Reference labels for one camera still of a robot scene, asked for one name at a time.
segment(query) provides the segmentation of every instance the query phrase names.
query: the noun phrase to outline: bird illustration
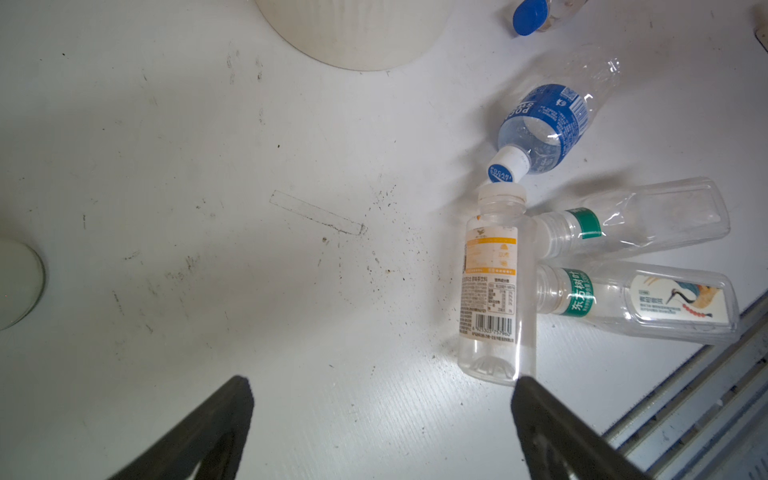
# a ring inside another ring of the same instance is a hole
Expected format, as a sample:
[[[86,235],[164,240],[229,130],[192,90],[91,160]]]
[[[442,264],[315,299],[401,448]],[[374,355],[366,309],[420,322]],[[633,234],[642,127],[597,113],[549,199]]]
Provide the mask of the bird illustration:
[[[714,299],[717,292],[720,291],[719,288],[716,288],[714,286],[697,285],[695,283],[677,282],[677,281],[675,283],[679,285],[680,288],[684,288],[685,290],[689,290],[693,292],[696,296],[690,299],[678,289],[672,289],[672,294],[670,295],[669,300],[667,300],[667,303],[669,303],[675,297],[675,295],[677,295],[681,299],[683,299],[685,303],[699,310],[707,308],[710,305],[710,303],[712,303],[712,300]],[[686,305],[685,303],[683,304],[683,308],[696,316],[712,316],[711,313],[695,312],[691,308],[689,308],[688,305]]]

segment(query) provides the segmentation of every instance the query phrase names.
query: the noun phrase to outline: bottle body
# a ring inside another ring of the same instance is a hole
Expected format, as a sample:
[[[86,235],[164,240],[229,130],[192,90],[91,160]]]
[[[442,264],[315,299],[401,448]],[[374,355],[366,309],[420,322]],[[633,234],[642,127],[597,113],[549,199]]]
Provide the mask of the bottle body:
[[[515,9],[512,26],[518,35],[547,31],[576,15],[587,0],[524,0]]]
[[[0,239],[0,330],[24,318],[42,294],[45,269],[23,243]]]
[[[719,273],[614,260],[579,270],[542,264],[536,275],[539,313],[630,336],[703,344],[738,338],[736,294]]]
[[[559,65],[561,71],[548,74],[502,123],[491,181],[519,181],[559,165],[618,85],[618,60],[601,47],[585,45]],[[507,146],[515,150],[503,153]]]
[[[467,223],[458,366],[507,386],[536,366],[535,258],[525,253],[535,223],[524,212],[524,204],[493,201]]]
[[[705,177],[595,194],[578,208],[534,218],[540,258],[632,257],[715,240],[730,232],[723,197]]]

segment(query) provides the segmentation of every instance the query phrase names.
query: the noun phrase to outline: white table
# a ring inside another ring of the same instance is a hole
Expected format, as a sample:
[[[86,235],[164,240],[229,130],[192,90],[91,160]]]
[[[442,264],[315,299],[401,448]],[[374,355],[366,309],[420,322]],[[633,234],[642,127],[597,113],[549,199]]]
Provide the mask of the white table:
[[[0,333],[2,477],[106,478],[241,374],[242,478],[526,478],[511,390],[455,344],[493,102],[531,58],[606,42],[624,83],[530,205],[711,177],[731,235],[647,260],[725,273],[742,308],[768,286],[768,55],[752,2],[685,3],[593,0],[511,38],[505,2],[461,1],[426,55],[359,73],[243,0],[3,2],[0,234],[49,279]],[[598,431],[698,348],[538,328],[539,380]]]

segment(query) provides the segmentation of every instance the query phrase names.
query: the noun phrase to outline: green label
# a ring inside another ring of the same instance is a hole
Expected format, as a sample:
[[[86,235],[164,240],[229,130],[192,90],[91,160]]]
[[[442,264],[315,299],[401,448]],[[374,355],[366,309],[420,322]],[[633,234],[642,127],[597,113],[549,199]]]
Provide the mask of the green label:
[[[587,238],[603,236],[598,216],[592,210],[588,208],[574,208],[573,210],[566,211],[578,220],[579,227],[581,227],[581,233],[578,235],[579,238],[586,240]]]
[[[571,270],[569,268],[564,268],[563,270],[568,274],[568,279],[571,281],[571,295],[569,296],[571,302],[562,314],[567,316],[584,316],[589,313],[589,310],[594,305],[592,280],[589,280],[589,275],[581,270]]]

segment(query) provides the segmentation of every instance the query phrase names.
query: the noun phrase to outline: orange stripe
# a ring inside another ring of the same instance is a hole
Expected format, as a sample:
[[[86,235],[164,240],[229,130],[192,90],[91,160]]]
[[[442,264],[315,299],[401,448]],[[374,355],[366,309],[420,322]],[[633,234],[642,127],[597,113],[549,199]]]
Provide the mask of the orange stripe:
[[[518,273],[511,268],[488,268],[486,266],[480,268],[468,268],[464,273],[500,273],[502,275],[517,275]]]
[[[489,238],[475,238],[474,240],[467,240],[467,246],[477,245],[479,243],[511,243],[516,245],[518,239],[516,238],[504,238],[504,237],[489,237]]]

